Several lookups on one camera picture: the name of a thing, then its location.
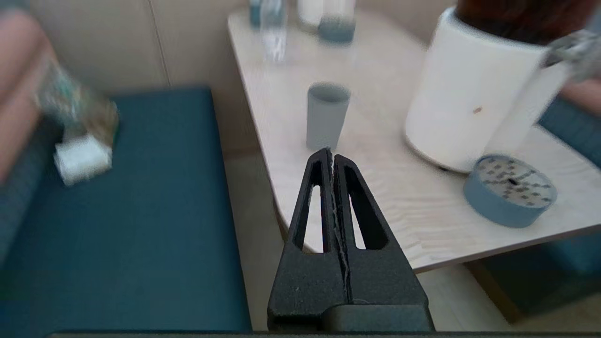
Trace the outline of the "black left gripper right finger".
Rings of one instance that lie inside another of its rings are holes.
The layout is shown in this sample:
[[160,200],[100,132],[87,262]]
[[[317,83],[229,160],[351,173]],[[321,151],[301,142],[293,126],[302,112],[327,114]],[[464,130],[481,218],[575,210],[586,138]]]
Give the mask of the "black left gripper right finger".
[[333,196],[344,304],[323,316],[329,331],[434,331],[429,300],[358,166],[336,155]]

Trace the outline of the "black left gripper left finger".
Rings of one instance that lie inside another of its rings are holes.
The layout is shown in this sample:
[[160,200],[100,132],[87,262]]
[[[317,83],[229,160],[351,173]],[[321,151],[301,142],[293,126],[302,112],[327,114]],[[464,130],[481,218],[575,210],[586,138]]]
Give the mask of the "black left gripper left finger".
[[[268,302],[269,329],[321,329],[323,314],[348,301],[347,263],[336,214],[332,164],[328,148],[318,150],[307,161]],[[316,186],[320,189],[324,251],[307,253],[303,244]]]

